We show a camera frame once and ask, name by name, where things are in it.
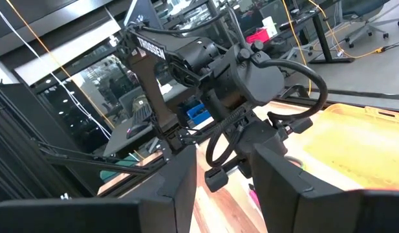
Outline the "black computer desk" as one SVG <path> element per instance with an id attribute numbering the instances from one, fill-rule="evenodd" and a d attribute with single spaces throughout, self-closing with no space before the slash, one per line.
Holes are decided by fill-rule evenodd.
<path id="1" fill-rule="evenodd" d="M 165 103 L 167 107 L 176 114 L 179 122 L 183 126 L 187 126 L 188 116 L 182 106 L 195 94 L 195 91 L 175 82 L 172 83 L 172 86 L 172 90 L 163 95 Z M 125 157 L 128 153 L 137 150 L 141 145 L 157 135 L 150 120 L 150 122 L 148 122 L 149 127 L 145 128 L 134 137 L 126 139 L 127 129 L 133 126 L 133 113 L 143 105 L 149 105 L 141 87 L 137 87 L 135 90 L 125 94 L 120 98 L 120 101 L 125 106 L 127 113 L 130 114 L 130 119 L 115 127 L 103 153 L 104 157 L 109 157 L 114 154 L 119 157 Z"/>

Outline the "blue storage bin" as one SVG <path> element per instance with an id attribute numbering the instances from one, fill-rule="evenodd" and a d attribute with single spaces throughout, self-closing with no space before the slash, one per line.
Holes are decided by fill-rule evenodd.
<path id="1" fill-rule="evenodd" d="M 188 110 L 186 113 L 196 125 L 204 122 L 211 116 L 209 111 L 205 108 L 204 104 L 196 105 L 195 107 Z"/>

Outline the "black computer mouse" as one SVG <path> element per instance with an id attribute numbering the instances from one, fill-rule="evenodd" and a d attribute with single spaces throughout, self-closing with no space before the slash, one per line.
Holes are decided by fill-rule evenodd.
<path id="1" fill-rule="evenodd" d="M 127 129 L 126 132 L 126 139 L 130 139 L 143 131 L 145 128 L 149 127 L 148 123 L 143 123 L 143 124 L 136 124 L 131 126 L 130 128 Z"/>

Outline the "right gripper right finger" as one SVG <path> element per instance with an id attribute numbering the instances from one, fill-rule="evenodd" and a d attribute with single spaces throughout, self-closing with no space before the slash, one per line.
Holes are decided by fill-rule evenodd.
<path id="1" fill-rule="evenodd" d="M 399 191 L 343 191 L 261 144 L 250 164 L 268 233 L 399 233 Z"/>

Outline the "black desk leg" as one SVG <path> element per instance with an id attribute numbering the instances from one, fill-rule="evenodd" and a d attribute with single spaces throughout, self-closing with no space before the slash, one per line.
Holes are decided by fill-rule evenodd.
<path id="1" fill-rule="evenodd" d="M 352 63 L 355 60 L 354 58 L 333 58 L 318 13 L 312 17 L 312 21 L 316 30 L 316 34 L 318 36 L 319 43 L 321 45 L 324 58 L 315 58 L 311 60 L 309 64 Z"/>

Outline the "red storage bin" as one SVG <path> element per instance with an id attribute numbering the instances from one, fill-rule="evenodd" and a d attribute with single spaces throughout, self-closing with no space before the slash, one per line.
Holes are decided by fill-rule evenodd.
<path id="1" fill-rule="evenodd" d="M 252 43 L 254 43 L 256 41 L 260 41 L 262 43 L 265 43 L 265 42 L 269 41 L 270 38 L 271 37 L 270 37 L 267 29 L 260 28 L 260 29 L 257 29 L 257 31 L 254 34 L 252 34 L 250 36 L 247 36 L 246 37 L 246 42 L 249 43 L 249 44 L 252 44 Z"/>

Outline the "orange plastic box lid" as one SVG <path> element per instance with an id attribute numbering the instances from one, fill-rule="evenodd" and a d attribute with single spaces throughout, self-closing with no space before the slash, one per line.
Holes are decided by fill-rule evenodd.
<path id="1" fill-rule="evenodd" d="M 399 190 L 399 113 L 334 104 L 299 138 L 309 155 L 362 187 Z"/>

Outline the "backlit keyboard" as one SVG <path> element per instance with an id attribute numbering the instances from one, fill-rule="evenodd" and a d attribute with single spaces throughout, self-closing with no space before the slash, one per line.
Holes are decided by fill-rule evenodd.
<path id="1" fill-rule="evenodd" d="M 133 125 L 136 126 L 136 125 L 150 122 L 151 115 L 152 115 L 152 109 L 151 109 L 150 105 L 148 105 L 148 104 L 143 105 L 140 109 L 137 109 L 133 113 L 133 117 L 132 117 Z"/>

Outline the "pink highlighter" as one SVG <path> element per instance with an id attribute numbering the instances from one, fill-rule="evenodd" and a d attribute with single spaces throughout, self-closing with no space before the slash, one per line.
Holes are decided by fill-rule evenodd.
<path id="1" fill-rule="evenodd" d="M 258 200 L 256 191 L 255 191 L 254 185 L 253 184 L 249 184 L 248 187 L 249 187 L 249 195 L 250 195 L 252 201 L 255 203 L 257 208 L 260 209 L 261 207 L 260 207 L 260 204 L 259 204 L 259 200 Z"/>

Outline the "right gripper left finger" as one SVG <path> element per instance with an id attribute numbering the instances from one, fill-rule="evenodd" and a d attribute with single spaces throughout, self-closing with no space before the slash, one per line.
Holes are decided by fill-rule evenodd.
<path id="1" fill-rule="evenodd" d="M 0 233 L 189 233 L 196 188 L 188 146 L 121 198 L 0 202 Z"/>

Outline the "office chair with white base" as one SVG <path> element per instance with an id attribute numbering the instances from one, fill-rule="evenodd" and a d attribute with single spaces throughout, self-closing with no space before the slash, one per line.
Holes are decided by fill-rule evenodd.
<path id="1" fill-rule="evenodd" d="M 390 0 L 341 0 L 342 19 L 350 23 L 360 22 L 363 25 L 355 31 L 347 34 L 344 38 L 349 48 L 354 47 L 354 42 L 363 35 L 372 36 L 374 32 L 382 34 L 383 39 L 389 37 L 389 33 L 378 28 L 378 26 L 396 22 L 399 26 L 399 18 L 388 19 L 385 21 L 376 21 L 377 16 L 383 6 Z"/>

